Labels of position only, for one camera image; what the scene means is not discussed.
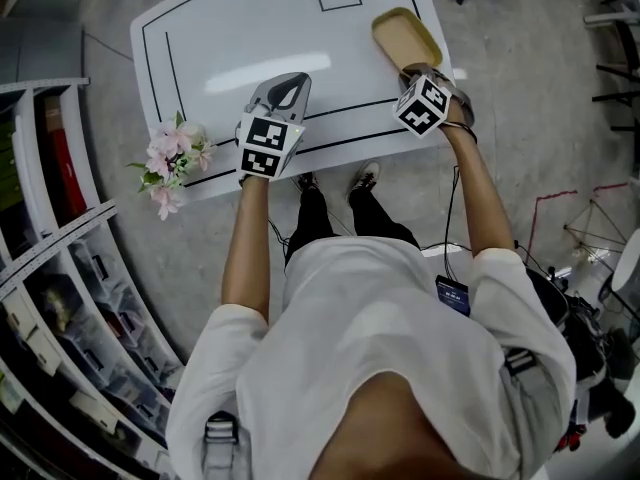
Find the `sneaker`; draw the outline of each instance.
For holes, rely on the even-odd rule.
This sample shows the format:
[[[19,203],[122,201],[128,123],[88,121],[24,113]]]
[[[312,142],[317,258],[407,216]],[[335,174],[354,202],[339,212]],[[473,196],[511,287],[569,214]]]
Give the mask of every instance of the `sneaker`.
[[[312,172],[305,172],[296,178],[296,186],[300,192],[309,190],[310,188],[318,188],[318,180]]]
[[[347,203],[349,197],[354,190],[365,189],[371,191],[373,187],[378,183],[380,177],[380,164],[375,161],[367,162],[356,174],[355,180],[351,185],[351,188],[347,192]]]

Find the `black pants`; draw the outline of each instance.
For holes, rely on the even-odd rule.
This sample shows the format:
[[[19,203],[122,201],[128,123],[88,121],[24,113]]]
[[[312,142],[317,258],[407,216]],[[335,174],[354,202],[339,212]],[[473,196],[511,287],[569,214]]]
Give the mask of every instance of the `black pants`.
[[[349,197],[353,221],[358,236],[381,236],[404,240],[418,248],[418,242],[407,228],[391,220],[370,190],[354,190]],[[310,188],[300,196],[298,228],[289,240],[285,263],[293,253],[320,238],[338,236],[333,232],[327,214],[327,203],[322,192]]]

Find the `gray concrete floor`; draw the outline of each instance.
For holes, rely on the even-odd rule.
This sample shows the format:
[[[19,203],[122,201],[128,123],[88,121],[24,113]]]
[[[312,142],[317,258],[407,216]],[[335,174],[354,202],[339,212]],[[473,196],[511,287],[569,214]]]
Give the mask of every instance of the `gray concrete floor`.
[[[103,195],[117,202],[114,225],[123,252],[169,339],[186,358],[219,303],[238,194],[188,205],[161,222],[155,204],[136,194],[137,172],[124,168],[145,157],[148,141],[130,59],[129,25],[160,1],[84,0],[81,21],[94,36],[84,43],[84,69],[91,78],[87,128]],[[474,128],[515,238],[528,244],[538,198],[577,191],[539,201],[532,247],[544,267],[575,264],[580,257],[563,225],[594,197],[595,187],[627,182],[632,167],[632,137],[609,130],[611,124],[631,124],[630,110],[591,103],[591,96],[615,87],[611,77],[595,70],[598,61],[615,60],[619,53],[610,32],[585,29],[582,17],[596,9],[587,0],[467,0],[463,6],[454,0],[434,2],[453,66],[467,73],[459,86],[473,100]],[[380,162],[376,197],[420,244],[440,242],[455,165],[451,148],[443,143]],[[318,173],[329,209],[349,229],[353,223],[344,191],[357,168],[345,165]],[[636,223],[631,189],[596,194],[629,236]],[[270,212],[285,236],[295,229],[297,208],[298,193],[290,181],[273,183]],[[589,229],[613,237],[607,226],[600,219]],[[337,224],[334,229],[341,232]],[[453,207],[451,239],[468,243],[461,191]],[[284,261],[273,235],[271,246],[271,301],[277,315]]]

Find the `wooden tray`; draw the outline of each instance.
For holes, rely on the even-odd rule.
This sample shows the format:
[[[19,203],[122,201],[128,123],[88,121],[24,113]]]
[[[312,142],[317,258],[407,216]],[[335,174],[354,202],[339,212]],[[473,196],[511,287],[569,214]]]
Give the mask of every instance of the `wooden tray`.
[[[396,7],[378,16],[371,24],[371,32],[398,71],[411,64],[426,62],[436,67],[442,62],[442,51],[409,9]]]

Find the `green leaf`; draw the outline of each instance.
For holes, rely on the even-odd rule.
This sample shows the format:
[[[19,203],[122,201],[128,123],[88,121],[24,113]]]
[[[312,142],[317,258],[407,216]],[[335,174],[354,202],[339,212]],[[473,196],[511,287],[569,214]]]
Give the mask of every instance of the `green leaf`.
[[[150,183],[151,185],[155,185],[159,181],[162,180],[162,176],[160,176],[157,172],[145,172],[142,177],[142,181],[144,183]]]

